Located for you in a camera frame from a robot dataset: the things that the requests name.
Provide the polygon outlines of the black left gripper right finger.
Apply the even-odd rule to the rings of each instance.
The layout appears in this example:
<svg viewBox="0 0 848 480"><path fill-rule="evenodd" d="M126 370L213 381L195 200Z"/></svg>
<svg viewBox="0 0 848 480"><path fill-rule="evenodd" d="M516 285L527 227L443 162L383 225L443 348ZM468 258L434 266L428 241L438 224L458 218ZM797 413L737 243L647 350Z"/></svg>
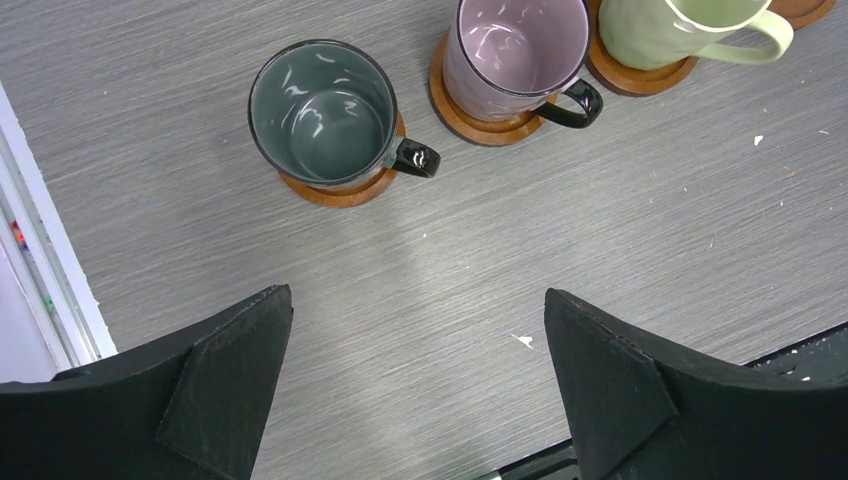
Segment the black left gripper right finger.
<svg viewBox="0 0 848 480"><path fill-rule="evenodd" d="M847 383L736 365L563 290L544 326L586 479L843 479Z"/></svg>

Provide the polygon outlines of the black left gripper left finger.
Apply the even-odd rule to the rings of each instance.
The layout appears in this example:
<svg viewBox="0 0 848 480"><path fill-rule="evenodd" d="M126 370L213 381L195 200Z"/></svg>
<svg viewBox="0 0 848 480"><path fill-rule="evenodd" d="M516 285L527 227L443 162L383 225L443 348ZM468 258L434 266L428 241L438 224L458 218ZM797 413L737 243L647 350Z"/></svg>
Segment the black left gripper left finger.
<svg viewBox="0 0 848 480"><path fill-rule="evenodd" d="M293 321L272 285L45 382L1 386L5 479L248 479Z"/></svg>

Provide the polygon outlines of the dark green mug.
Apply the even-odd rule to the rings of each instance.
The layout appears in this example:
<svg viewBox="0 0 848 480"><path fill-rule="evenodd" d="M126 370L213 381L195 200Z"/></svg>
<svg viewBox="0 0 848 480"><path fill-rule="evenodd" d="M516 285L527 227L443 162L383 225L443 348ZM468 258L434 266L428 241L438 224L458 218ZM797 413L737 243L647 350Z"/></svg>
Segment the dark green mug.
<svg viewBox="0 0 848 480"><path fill-rule="evenodd" d="M384 169L431 178L441 163L400 131L383 68L337 40L304 40L276 53L253 80L247 117L264 159L315 189L357 188Z"/></svg>

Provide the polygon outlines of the light green mug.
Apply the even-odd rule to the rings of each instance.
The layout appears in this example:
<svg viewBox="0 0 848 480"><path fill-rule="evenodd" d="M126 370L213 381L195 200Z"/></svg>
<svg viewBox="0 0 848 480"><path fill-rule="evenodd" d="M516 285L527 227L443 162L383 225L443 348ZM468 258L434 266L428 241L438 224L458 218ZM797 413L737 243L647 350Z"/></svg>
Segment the light green mug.
<svg viewBox="0 0 848 480"><path fill-rule="evenodd" d="M694 56L721 62L763 65L781 58L794 38L790 23L770 11L768 1L604 0L598 32L619 63L655 70ZM767 47L722 42L743 29L771 39Z"/></svg>

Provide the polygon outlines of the mauve mug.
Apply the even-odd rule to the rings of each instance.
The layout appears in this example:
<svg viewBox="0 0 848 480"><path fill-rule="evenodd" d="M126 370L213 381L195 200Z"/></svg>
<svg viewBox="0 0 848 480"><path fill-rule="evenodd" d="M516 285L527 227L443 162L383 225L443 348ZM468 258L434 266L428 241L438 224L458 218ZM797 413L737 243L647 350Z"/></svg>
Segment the mauve mug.
<svg viewBox="0 0 848 480"><path fill-rule="evenodd" d="M467 115L484 122L537 114L583 129L603 109L580 79L591 40L582 0L466 0L448 33L442 76Z"/></svg>

